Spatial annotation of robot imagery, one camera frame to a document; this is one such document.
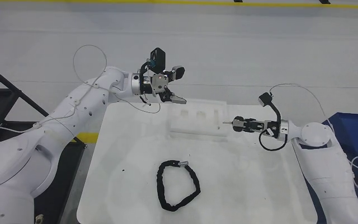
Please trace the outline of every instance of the black metal bar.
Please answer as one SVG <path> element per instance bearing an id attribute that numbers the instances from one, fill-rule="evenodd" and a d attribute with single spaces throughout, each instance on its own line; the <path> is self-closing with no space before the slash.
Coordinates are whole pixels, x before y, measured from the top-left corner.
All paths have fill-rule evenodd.
<path id="1" fill-rule="evenodd" d="M 18 94 L 8 89 L 0 89 L 2 107 L 0 108 L 0 124 L 5 121 L 7 114 L 10 112 L 18 99 Z"/>
<path id="2" fill-rule="evenodd" d="M 20 98 L 22 98 L 30 106 L 35 108 L 35 110 L 37 110 L 40 114 L 42 114 L 43 116 L 48 116 L 49 115 L 49 113 L 47 113 L 44 109 L 42 109 L 41 106 L 39 106 L 32 99 L 30 99 L 28 96 L 26 96 L 21 90 L 19 90 L 16 86 L 14 86 L 9 80 L 7 80 L 1 74 L 0 74 L 0 82 L 3 83 L 9 90 L 11 90 L 12 92 L 18 94 L 18 96 Z"/>

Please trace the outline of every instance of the cable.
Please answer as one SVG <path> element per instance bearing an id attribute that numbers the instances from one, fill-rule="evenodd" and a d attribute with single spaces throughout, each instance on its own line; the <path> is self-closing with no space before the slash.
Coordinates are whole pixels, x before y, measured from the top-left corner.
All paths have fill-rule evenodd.
<path id="1" fill-rule="evenodd" d="M 263 132 L 261 132 L 260 135 L 258 136 L 258 142 L 260 143 L 261 147 L 262 147 L 264 150 L 273 152 L 273 151 L 278 151 L 278 150 L 280 150 L 280 149 L 282 149 L 283 147 L 286 146 L 286 144 L 287 144 L 287 134 L 285 135 L 285 142 L 284 142 L 284 144 L 283 144 L 281 147 L 279 147 L 279 148 L 274 148 L 274 149 L 266 148 L 266 147 L 262 144 L 262 142 L 261 142 L 261 136 L 262 136 L 262 135 L 264 134 L 264 132 L 266 132 L 266 131 L 267 131 L 267 129 L 265 129 Z"/>
<path id="2" fill-rule="evenodd" d="M 33 129 L 33 128 L 30 128 L 30 129 L 28 129 L 28 130 L 13 130 L 13 129 L 9 129 L 9 128 L 0 127 L 0 129 L 8 130 L 8 131 L 10 131 L 10 132 L 15 132 L 15 133 L 25 133 L 25 132 L 27 132 L 28 130 L 31 130 L 31 129 Z"/>
<path id="3" fill-rule="evenodd" d="M 352 171 L 353 171 L 353 167 L 358 168 L 358 166 L 354 165 L 354 161 L 355 161 L 357 158 L 358 158 L 358 156 L 354 157 L 353 160 L 350 161 Z M 355 181 L 354 179 L 353 179 L 353 183 L 354 183 L 354 186 L 355 186 L 356 188 L 358 188 L 358 185 L 357 185 L 357 183 L 356 183 L 356 181 Z"/>
<path id="4" fill-rule="evenodd" d="M 328 116 L 326 116 L 326 114 L 325 114 L 325 112 L 324 112 L 324 110 L 323 110 L 323 108 L 322 108 L 321 102 L 319 102 L 318 98 L 315 96 L 314 93 L 311 92 L 311 90 L 309 90 L 309 89 L 307 89 L 306 87 L 303 87 L 303 86 L 301 86 L 300 84 L 297 84 L 297 83 L 281 83 L 281 84 L 274 85 L 274 86 L 272 86 L 272 87 L 270 88 L 269 92 L 270 92 L 270 95 L 271 95 L 272 97 L 273 97 L 274 95 L 272 94 L 271 90 L 274 89 L 274 88 L 277 87 L 277 86 L 294 86 L 294 87 L 300 87 L 300 88 L 303 88 L 303 89 L 307 90 L 307 91 L 317 100 L 317 102 L 318 102 L 318 104 L 319 104 L 319 107 L 321 108 L 324 117 L 327 119 L 327 121 L 328 121 L 328 123 L 329 123 L 329 126 L 332 128 L 332 132 L 335 134 L 335 129 L 333 128 L 332 123 L 329 121 Z"/>
<path id="5" fill-rule="evenodd" d="M 161 104 L 159 104 L 159 109 L 158 109 L 156 112 L 150 112 L 150 111 L 142 110 L 142 109 L 140 109 L 140 108 L 134 106 L 134 105 L 131 104 L 130 102 L 128 102 L 128 101 L 126 101 L 126 100 L 124 100 L 124 99 L 118 98 L 118 96 L 116 96 L 116 97 L 117 97 L 117 99 L 128 103 L 129 105 L 131 105 L 132 107 L 136 108 L 137 110 L 140 110 L 140 111 L 145 112 L 145 113 L 148 113 L 148 114 L 158 114 L 159 111 L 161 110 Z"/>

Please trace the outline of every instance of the yellow floor stripe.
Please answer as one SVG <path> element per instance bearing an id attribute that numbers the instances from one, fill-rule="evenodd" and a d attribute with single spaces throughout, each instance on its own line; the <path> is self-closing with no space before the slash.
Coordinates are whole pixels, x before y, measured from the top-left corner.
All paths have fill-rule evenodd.
<path id="1" fill-rule="evenodd" d="M 250 6 L 250 7 L 315 7 L 315 8 L 358 8 L 352 4 L 320 4 L 320 3 L 236 3 L 205 1 L 168 1 L 168 0 L 0 0 L 0 2 L 63 2 L 63 3 L 132 3 L 132 4 L 196 4 L 202 6 Z"/>
<path id="2" fill-rule="evenodd" d="M 89 132 L 83 132 L 77 135 L 77 138 L 79 138 L 84 143 L 97 143 L 98 140 L 98 133 L 89 133 Z"/>

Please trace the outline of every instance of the table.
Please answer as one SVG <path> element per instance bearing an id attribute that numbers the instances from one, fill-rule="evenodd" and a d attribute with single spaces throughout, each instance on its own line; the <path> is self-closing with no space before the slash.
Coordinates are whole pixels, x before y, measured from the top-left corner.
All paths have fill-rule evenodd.
<path id="1" fill-rule="evenodd" d="M 170 106 L 162 104 L 154 115 L 125 103 L 108 107 L 77 211 L 81 224 L 316 223 L 291 144 L 269 152 L 259 145 L 258 133 L 234 131 L 213 141 L 171 137 Z M 276 119 L 269 107 L 227 109 L 230 119 Z M 268 147 L 281 145 L 263 138 Z M 163 210 L 157 196 L 156 174 L 167 160 L 189 161 L 201 186 L 201 193 L 177 212 Z M 167 167 L 163 177 L 168 203 L 177 204 L 195 190 L 185 169 Z"/>

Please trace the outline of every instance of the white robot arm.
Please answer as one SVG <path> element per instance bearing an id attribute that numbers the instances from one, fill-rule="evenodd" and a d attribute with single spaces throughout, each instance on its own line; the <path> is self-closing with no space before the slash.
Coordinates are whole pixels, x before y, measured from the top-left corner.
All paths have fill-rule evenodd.
<path id="1" fill-rule="evenodd" d="M 260 132 L 260 145 L 268 151 L 282 149 L 291 141 L 302 173 L 318 196 L 328 224 L 358 223 L 358 198 L 355 193 L 354 173 L 331 127 L 321 123 L 309 123 L 303 127 L 291 121 L 281 120 L 272 103 L 272 96 L 264 93 L 259 97 L 262 106 L 269 105 L 277 115 L 277 121 L 234 118 L 231 124 L 236 132 Z M 284 144 L 268 149 L 261 136 L 274 137 Z"/>
<path id="2" fill-rule="evenodd" d="M 86 123 L 103 114 L 110 103 L 142 94 L 158 94 L 163 102 L 185 104 L 186 100 L 167 87 L 183 76 L 184 67 L 176 66 L 168 72 L 164 69 L 165 52 L 160 48 L 152 51 L 151 59 L 142 65 L 139 73 L 106 67 L 99 78 L 73 90 L 31 130 L 0 142 L 0 223 L 34 222 L 34 198 L 53 181 L 62 150 Z M 146 76 L 147 70 L 155 74 Z"/>

